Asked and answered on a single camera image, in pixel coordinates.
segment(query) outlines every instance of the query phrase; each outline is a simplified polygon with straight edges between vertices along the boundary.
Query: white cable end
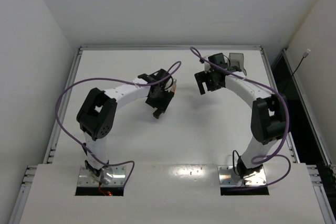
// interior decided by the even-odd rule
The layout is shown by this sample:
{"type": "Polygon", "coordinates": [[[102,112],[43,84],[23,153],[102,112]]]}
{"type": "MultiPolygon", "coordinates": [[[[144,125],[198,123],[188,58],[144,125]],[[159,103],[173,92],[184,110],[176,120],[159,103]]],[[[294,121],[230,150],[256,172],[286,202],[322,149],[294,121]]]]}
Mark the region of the white cable end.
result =
{"type": "Polygon", "coordinates": [[[311,50],[307,48],[307,50],[303,53],[302,57],[306,58],[310,52],[311,50]]]}

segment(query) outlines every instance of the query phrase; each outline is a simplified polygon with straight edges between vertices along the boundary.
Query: white wall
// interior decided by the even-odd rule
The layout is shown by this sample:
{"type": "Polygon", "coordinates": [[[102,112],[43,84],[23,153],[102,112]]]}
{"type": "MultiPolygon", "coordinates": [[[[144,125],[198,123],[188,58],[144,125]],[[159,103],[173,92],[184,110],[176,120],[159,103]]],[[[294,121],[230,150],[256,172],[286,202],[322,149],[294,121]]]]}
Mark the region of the white wall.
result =
{"type": "Polygon", "coordinates": [[[271,60],[315,0],[45,0],[72,45],[261,44],[271,60]]]}
{"type": "Polygon", "coordinates": [[[294,69],[303,52],[311,49],[296,73],[316,117],[322,137],[336,162],[336,1],[318,0],[288,48],[294,69]]]}
{"type": "Polygon", "coordinates": [[[43,161],[74,52],[43,0],[0,0],[0,223],[43,161]]]}

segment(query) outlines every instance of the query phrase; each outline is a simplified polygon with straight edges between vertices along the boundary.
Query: black cable wire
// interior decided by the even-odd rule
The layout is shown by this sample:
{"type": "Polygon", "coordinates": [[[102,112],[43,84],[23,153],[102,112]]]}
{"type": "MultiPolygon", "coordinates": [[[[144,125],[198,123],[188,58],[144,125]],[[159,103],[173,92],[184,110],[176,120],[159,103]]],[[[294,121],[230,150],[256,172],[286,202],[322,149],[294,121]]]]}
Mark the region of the black cable wire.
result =
{"type": "Polygon", "coordinates": [[[283,92],[286,90],[286,88],[287,88],[287,86],[288,86],[290,80],[293,78],[295,72],[299,69],[299,66],[300,66],[301,63],[303,62],[303,59],[304,59],[304,58],[305,58],[305,57],[303,57],[303,58],[300,60],[300,63],[298,64],[298,66],[296,67],[296,69],[294,70],[294,72],[292,73],[292,75],[289,77],[289,79],[288,79],[288,81],[287,81],[287,83],[286,83],[286,85],[285,85],[285,87],[283,88],[283,90],[282,90],[281,93],[283,93],[283,92]]]}
{"type": "Polygon", "coordinates": [[[235,153],[237,153],[238,158],[240,158],[240,154],[239,154],[236,150],[233,150],[233,152],[232,152],[233,172],[234,172],[237,176],[239,176],[239,174],[236,172],[236,166],[235,166],[235,153]]]}
{"type": "Polygon", "coordinates": [[[224,57],[228,60],[228,62],[229,62],[229,67],[230,67],[230,66],[231,66],[231,61],[230,61],[229,57],[227,57],[226,55],[224,55],[224,57]]]}

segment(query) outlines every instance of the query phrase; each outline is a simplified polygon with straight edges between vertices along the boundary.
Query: white table surface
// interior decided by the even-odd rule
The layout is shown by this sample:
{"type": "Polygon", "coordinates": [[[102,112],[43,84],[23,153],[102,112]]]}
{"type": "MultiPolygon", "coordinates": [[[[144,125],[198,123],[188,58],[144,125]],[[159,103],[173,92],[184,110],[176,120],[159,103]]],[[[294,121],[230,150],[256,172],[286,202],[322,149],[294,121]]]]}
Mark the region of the white table surface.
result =
{"type": "MultiPolygon", "coordinates": [[[[222,52],[243,52],[248,77],[269,84],[260,51],[222,52]]],[[[61,133],[53,164],[38,167],[21,223],[324,223],[304,164],[293,164],[286,179],[269,186],[269,196],[220,195],[217,165],[231,164],[232,150],[242,154],[246,149],[252,136],[251,109],[226,89],[200,95],[194,74],[203,65],[188,50],[84,51],[76,81],[132,80],[167,69],[177,60],[182,66],[174,75],[176,94],[159,120],[144,100],[116,113],[107,146],[110,162],[136,162],[124,196],[74,196],[85,155],[61,133]],[[188,164],[202,164],[203,173],[172,172],[188,164]]],[[[76,115],[87,93],[93,87],[118,85],[96,81],[75,87],[64,126],[84,141],[76,115]]],[[[290,157],[286,144],[281,153],[290,157]]],[[[269,161],[265,165],[268,182],[286,169],[284,159],[269,161]]]]}

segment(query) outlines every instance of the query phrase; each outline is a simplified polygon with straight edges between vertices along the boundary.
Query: metal base plate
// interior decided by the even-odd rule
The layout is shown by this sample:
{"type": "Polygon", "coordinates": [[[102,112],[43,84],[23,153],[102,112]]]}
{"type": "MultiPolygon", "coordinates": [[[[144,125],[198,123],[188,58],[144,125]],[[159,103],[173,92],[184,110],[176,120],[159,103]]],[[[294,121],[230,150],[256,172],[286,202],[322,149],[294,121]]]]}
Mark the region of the metal base plate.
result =
{"type": "MultiPolygon", "coordinates": [[[[116,166],[110,167],[112,170],[111,177],[113,178],[109,183],[103,183],[104,187],[123,187],[126,178],[126,167],[116,166]]],[[[77,187],[98,187],[99,181],[95,178],[86,167],[81,166],[77,181],[77,187]]]]}
{"type": "Polygon", "coordinates": [[[219,166],[218,174],[221,187],[262,186],[267,183],[263,166],[261,166],[258,172],[247,175],[243,179],[234,173],[232,165],[219,166]]]}

